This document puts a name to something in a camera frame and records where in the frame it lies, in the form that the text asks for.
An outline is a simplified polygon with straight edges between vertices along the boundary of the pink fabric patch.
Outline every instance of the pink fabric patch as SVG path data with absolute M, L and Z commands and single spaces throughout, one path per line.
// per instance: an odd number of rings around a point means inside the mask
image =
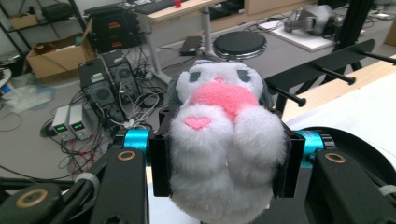
M 209 82 L 192 94 L 190 105 L 196 104 L 221 106 L 227 117 L 234 121 L 235 116 L 244 106 L 259 105 L 259 101 L 244 87 Z
M 204 127 L 207 127 L 209 124 L 211 124 L 212 120 L 207 117 L 200 117 L 200 118 L 188 117 L 188 118 L 184 119 L 184 123 L 187 126 L 193 128 L 194 130 L 199 131 L 199 130 L 203 129 Z

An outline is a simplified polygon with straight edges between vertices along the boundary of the pink heart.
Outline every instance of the pink heart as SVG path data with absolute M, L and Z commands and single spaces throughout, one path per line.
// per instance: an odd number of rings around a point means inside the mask
M 207 127 L 210 123 L 212 123 L 212 120 L 210 118 L 207 117 L 200 117 L 200 118 L 196 118 L 196 117 L 188 117 L 186 119 L 184 119 L 184 123 L 193 128 L 194 130 L 201 130 L 204 127 Z

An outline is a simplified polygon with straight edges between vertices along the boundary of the plush toy eye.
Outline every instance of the plush toy eye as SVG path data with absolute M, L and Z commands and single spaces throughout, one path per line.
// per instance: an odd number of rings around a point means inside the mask
M 190 73 L 189 82 L 196 82 L 200 75 L 201 75 L 200 72 L 192 72 L 192 73 Z
M 250 76 L 248 75 L 247 70 L 236 70 L 238 73 L 239 79 L 241 79 L 243 82 L 249 82 L 250 81 Z

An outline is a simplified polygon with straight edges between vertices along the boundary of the white fur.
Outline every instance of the white fur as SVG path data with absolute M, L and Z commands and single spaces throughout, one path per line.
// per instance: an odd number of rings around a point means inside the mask
M 285 133 L 280 119 L 259 105 L 247 106 L 230 120 L 218 105 L 189 105 L 190 95 L 216 77 L 246 87 L 257 98 L 262 80 L 249 70 L 251 82 L 239 80 L 241 63 L 195 65 L 201 76 L 177 83 L 184 101 L 171 122 L 171 188 L 173 202 L 187 214 L 210 224 L 244 224 L 254 220 L 273 198 L 272 179 L 285 157 Z M 185 124 L 188 117 L 210 118 L 202 130 Z

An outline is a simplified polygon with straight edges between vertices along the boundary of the stuffed animal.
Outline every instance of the stuffed animal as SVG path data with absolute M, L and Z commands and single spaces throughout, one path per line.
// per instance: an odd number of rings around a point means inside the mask
M 204 223 L 249 223 L 269 208 L 287 149 L 262 77 L 243 63 L 198 61 L 169 86 L 172 201 Z

